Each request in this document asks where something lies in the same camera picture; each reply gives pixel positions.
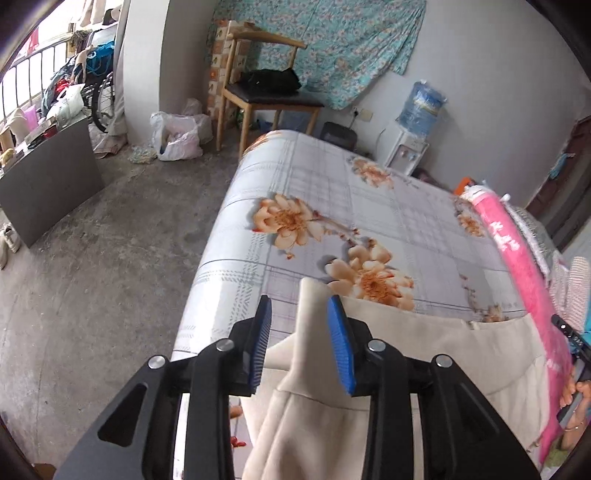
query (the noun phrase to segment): black chair seat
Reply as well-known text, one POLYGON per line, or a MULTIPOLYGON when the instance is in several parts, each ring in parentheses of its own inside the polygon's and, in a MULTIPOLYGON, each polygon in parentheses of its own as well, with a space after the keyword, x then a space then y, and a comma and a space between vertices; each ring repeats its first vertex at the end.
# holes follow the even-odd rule
POLYGON ((266 103, 268 105, 304 105, 324 107, 314 96, 305 92, 296 92, 293 95, 280 95, 277 93, 253 92, 240 83, 231 83, 226 89, 246 103, 266 103))

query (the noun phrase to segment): hanging clothes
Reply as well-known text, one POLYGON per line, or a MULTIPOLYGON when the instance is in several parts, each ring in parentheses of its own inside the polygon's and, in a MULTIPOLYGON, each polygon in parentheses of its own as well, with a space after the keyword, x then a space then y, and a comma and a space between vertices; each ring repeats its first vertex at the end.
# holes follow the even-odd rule
MULTIPOLYGON (((209 45, 215 22, 229 19, 301 40, 308 48, 298 51, 294 70, 304 88, 343 109, 387 70, 404 74, 425 10, 426 0, 220 0, 209 45)), ((283 69, 287 52, 260 44, 251 48, 249 67, 283 69)))

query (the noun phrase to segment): floral bedsheet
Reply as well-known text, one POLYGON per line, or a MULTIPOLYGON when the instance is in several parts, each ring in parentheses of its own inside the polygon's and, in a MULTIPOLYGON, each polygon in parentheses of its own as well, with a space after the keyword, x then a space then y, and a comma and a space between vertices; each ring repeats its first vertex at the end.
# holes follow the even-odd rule
POLYGON ((199 353, 273 303, 269 345, 293 332, 298 284, 417 313, 498 322, 526 314, 466 200, 334 145, 273 131, 246 151, 213 227, 174 345, 199 353))

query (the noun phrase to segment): plastic bag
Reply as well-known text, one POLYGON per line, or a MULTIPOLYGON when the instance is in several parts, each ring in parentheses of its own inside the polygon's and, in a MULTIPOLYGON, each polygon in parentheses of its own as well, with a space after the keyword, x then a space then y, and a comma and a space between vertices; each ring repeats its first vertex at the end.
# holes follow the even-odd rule
POLYGON ((78 115, 84 107, 81 95, 84 86, 84 83, 79 83, 62 90, 56 98, 57 102, 47 112, 47 118, 54 116, 60 125, 64 125, 78 115))
POLYGON ((197 122, 192 116, 156 112, 150 115, 152 146, 162 161, 189 160, 203 155, 197 122))
POLYGON ((187 98, 187 103, 185 103, 185 108, 183 109, 183 113, 181 113, 181 115, 195 116, 201 115, 201 113, 203 113, 201 102, 196 98, 187 98))
POLYGON ((202 114, 201 102, 196 98, 187 98, 187 103, 182 115, 192 116, 197 122, 199 141, 205 144, 213 140, 212 119, 209 115, 202 114))

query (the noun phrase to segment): window railing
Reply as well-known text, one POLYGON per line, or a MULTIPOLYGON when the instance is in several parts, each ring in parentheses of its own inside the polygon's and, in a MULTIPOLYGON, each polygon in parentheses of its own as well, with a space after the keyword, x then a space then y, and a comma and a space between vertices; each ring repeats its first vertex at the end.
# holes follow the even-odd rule
POLYGON ((17 108, 33 105, 67 61, 66 44, 71 34, 40 46, 30 55, 17 58, 0 83, 0 123, 17 108))

